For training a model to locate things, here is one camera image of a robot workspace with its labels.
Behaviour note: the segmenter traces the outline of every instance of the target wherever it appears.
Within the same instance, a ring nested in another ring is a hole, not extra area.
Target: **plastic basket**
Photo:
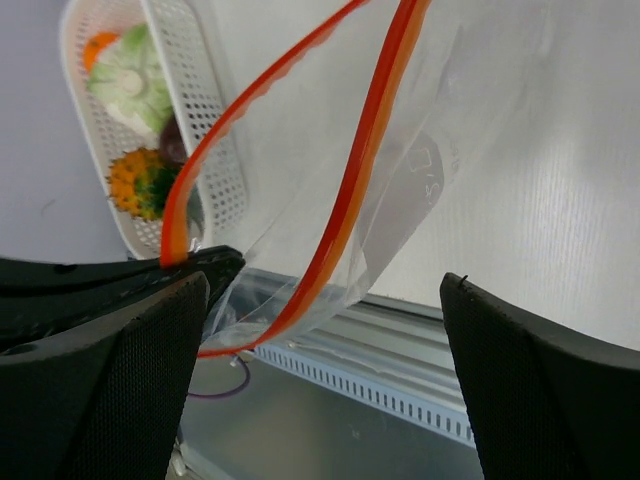
[[[158,50],[171,93],[174,112],[187,152],[224,109],[212,59],[197,14],[183,0],[71,0],[60,30],[62,66],[89,144],[100,182],[108,192],[106,176],[111,162],[124,152],[146,146],[145,139],[107,114],[85,88],[88,78],[82,62],[84,46],[100,31],[122,32],[146,22]],[[198,180],[198,194],[205,216],[202,246],[224,243],[221,239],[242,219],[247,209],[245,182],[232,139],[225,139],[210,153]],[[162,224],[133,219],[109,202],[122,238],[137,258],[159,255]]]

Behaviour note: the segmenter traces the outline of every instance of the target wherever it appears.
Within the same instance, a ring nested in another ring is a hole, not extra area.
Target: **green cabbage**
[[[143,137],[157,137],[173,115],[171,97],[147,25],[109,45],[91,69],[89,92],[111,117]]]

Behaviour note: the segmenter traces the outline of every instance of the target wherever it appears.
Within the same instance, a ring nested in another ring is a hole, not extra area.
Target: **black object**
[[[452,274],[440,295],[487,480],[640,478],[640,352]]]
[[[243,265],[0,260],[0,476],[164,478],[203,322]]]

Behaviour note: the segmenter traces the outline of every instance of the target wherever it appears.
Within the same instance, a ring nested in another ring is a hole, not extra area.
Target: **white tabletop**
[[[125,247],[60,70],[64,3],[0,4],[0,255],[121,260]],[[612,59],[607,68],[618,66]],[[640,162],[615,154],[615,132],[603,146],[567,137],[571,115],[557,113],[570,112],[573,100],[555,99],[558,110],[530,128],[543,143],[519,139],[522,125],[510,125],[512,141],[445,191],[372,292],[438,306],[442,276],[453,271],[535,313],[640,349]],[[640,126],[635,104],[603,96],[596,107]],[[599,149],[601,160],[584,149]]]

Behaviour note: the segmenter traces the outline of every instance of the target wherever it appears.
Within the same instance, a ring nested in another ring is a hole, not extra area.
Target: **plastic bag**
[[[165,211],[165,265],[186,258],[185,201],[222,135],[249,195],[237,226],[209,240],[242,251],[247,267],[216,307],[203,356],[298,334],[360,300],[462,159],[500,132],[544,2],[436,1],[425,15],[429,3],[347,3],[240,95],[189,159]],[[275,295],[254,287],[260,272],[285,279]]]

